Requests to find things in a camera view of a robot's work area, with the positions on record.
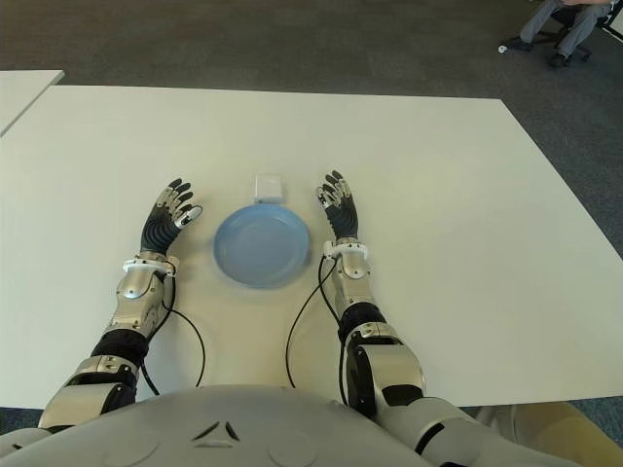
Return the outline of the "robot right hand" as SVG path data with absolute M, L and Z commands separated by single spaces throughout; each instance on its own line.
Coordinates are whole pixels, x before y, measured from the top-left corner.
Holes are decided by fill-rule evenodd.
M 315 193 L 336 239 L 358 238 L 358 215 L 345 177 L 333 170 Z

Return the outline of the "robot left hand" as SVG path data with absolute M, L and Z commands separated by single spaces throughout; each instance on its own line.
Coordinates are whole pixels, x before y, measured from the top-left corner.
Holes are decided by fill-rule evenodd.
M 171 181 L 157 197 L 143 226 L 140 252 L 166 255 L 180 232 L 202 215 L 202 207 L 190 202 L 191 183 Z

